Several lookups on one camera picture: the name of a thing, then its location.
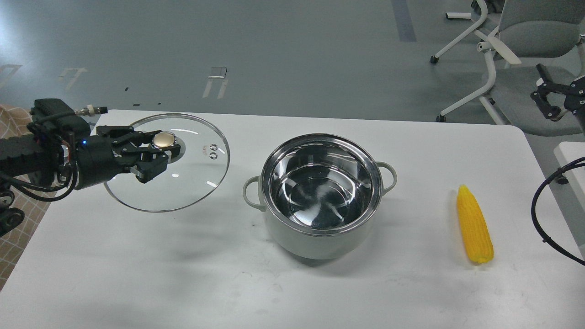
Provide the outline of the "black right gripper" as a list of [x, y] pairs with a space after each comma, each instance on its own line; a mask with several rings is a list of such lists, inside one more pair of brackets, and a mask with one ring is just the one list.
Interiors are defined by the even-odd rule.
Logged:
[[[544, 118], [557, 122], [568, 110], [573, 114], [579, 124], [584, 124], [585, 77], [579, 77], [570, 85], [560, 84], [553, 81], [545, 65], [537, 64], [536, 69], [540, 75], [540, 79], [537, 80], [537, 89], [531, 93], [530, 97]], [[562, 110], [559, 106], [552, 106], [550, 104], [548, 95], [551, 93], [566, 96], [564, 101], [564, 108], [566, 108], [566, 110]]]

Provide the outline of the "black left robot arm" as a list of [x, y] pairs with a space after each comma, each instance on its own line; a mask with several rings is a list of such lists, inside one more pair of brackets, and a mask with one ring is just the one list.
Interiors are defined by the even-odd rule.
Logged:
[[183, 147], [161, 130], [98, 126], [91, 135], [84, 117], [107, 112], [107, 107], [94, 106], [73, 110], [61, 99], [35, 100], [29, 133], [1, 140], [1, 235], [25, 219], [24, 211], [13, 206], [15, 190], [56, 202], [118, 174], [133, 173], [147, 183], [179, 158]]

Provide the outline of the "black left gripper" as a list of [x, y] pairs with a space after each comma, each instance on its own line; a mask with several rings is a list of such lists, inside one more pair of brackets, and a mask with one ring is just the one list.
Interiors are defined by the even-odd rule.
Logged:
[[[97, 126], [97, 136], [76, 143], [79, 177], [76, 190], [110, 181], [121, 173], [132, 173], [140, 183], [147, 183], [167, 169], [170, 157], [152, 146], [158, 131], [136, 131], [132, 126]], [[114, 151], [122, 153], [120, 163]]]

